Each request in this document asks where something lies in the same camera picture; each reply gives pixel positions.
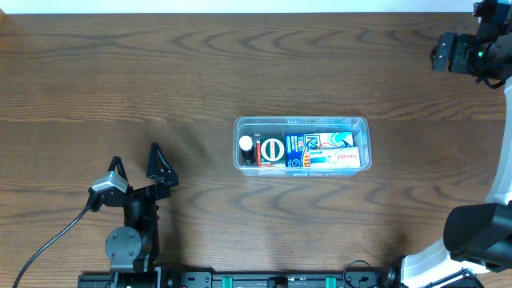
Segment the blue Kool Fever box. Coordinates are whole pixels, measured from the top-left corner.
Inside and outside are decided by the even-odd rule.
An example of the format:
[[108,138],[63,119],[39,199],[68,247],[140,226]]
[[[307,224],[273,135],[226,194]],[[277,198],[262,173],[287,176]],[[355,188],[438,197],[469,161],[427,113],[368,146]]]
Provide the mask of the blue Kool Fever box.
[[347,147],[356,147],[351,132],[288,134],[286,136],[286,165],[296,168],[311,168],[311,150]]

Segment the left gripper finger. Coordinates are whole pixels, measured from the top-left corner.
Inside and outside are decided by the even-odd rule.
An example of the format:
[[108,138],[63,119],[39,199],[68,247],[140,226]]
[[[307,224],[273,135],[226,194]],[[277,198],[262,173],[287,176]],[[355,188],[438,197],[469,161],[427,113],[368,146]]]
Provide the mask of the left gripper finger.
[[129,185],[122,159],[119,156],[113,156],[107,170],[109,182],[117,188],[127,188]]
[[168,163],[159,144],[156,142],[153,142],[150,146],[146,177],[164,186],[172,187],[178,185],[177,173]]

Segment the white blue Panadol box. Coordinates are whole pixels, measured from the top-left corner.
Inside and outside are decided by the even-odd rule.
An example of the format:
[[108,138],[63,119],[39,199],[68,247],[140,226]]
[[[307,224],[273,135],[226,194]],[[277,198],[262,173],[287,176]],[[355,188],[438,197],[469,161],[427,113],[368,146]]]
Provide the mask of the white blue Panadol box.
[[311,168],[357,168],[361,161],[357,147],[311,150]]

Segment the dark bottle white cap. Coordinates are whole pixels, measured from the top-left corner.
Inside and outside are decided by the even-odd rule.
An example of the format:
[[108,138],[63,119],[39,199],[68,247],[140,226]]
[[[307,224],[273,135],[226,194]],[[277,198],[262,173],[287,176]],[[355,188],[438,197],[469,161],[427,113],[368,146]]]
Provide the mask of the dark bottle white cap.
[[254,142],[251,136],[243,135],[239,141],[239,151],[244,166],[253,166],[256,162]]

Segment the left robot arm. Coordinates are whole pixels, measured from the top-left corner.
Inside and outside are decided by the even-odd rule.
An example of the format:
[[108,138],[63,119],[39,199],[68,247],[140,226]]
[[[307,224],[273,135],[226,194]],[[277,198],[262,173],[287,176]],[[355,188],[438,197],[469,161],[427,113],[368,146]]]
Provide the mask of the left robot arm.
[[119,156],[114,156],[106,174],[89,188],[87,206],[98,212],[102,206],[123,208],[123,225],[106,238],[110,260],[107,274],[84,274],[79,287],[176,287],[171,269],[158,266],[160,253],[157,201],[171,196],[178,175],[166,160],[159,144],[150,146],[146,177],[154,183],[133,188]]

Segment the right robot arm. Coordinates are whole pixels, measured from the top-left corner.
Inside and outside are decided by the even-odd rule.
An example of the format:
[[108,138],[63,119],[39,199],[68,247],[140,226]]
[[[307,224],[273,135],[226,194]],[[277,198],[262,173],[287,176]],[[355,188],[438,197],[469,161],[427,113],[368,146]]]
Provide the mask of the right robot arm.
[[[475,34],[443,33],[432,49],[434,71],[474,77],[502,88],[511,105],[511,3],[482,0],[473,5]],[[480,287],[480,274],[511,268],[511,116],[506,116],[494,182],[483,204],[450,212],[441,239],[390,268],[384,287]]]

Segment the green square box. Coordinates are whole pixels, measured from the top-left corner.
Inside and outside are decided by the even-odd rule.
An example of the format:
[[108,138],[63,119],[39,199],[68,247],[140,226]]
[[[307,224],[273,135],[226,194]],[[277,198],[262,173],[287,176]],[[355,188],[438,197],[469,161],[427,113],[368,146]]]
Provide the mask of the green square box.
[[269,135],[260,140],[260,163],[263,167],[286,166],[286,143],[283,135]]

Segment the red Panadol box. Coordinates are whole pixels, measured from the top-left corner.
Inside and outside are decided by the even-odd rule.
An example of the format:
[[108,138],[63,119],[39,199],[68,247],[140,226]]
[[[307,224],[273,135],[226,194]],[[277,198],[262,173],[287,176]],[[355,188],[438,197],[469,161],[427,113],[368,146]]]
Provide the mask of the red Panadol box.
[[261,166],[261,142],[259,139],[256,140],[256,163],[257,166]]

